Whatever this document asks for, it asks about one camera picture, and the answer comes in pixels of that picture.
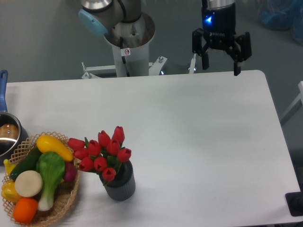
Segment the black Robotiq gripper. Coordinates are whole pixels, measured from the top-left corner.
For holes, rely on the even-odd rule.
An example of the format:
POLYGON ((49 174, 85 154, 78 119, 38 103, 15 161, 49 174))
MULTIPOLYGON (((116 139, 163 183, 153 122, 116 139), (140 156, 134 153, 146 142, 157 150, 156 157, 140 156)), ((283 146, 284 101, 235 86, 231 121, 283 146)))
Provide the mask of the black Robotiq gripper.
POLYGON ((221 8, 201 8, 202 26, 192 32, 192 52, 201 57, 202 69, 209 68, 208 44, 202 46, 203 35, 207 42, 222 40, 227 47, 227 54, 233 59, 233 73, 238 76, 241 66, 252 56, 250 33, 235 35, 236 8, 225 6, 221 8))

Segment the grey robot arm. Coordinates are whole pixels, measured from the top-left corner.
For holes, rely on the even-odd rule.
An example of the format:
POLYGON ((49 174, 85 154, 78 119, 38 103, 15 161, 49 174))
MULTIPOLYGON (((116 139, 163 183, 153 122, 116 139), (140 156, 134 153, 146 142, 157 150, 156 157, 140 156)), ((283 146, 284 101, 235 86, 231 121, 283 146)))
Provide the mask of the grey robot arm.
MULTIPOLYGON (((166 58, 149 63, 149 44, 155 35, 152 18, 142 12, 140 0, 83 0, 78 15, 94 35, 103 36, 112 46, 117 77, 161 75, 166 58)), ((226 52, 234 61, 234 75, 251 55, 250 34, 236 35, 236 7, 233 0, 202 1, 202 28, 192 32, 189 73, 194 73, 199 56, 209 68, 208 50, 226 52)))

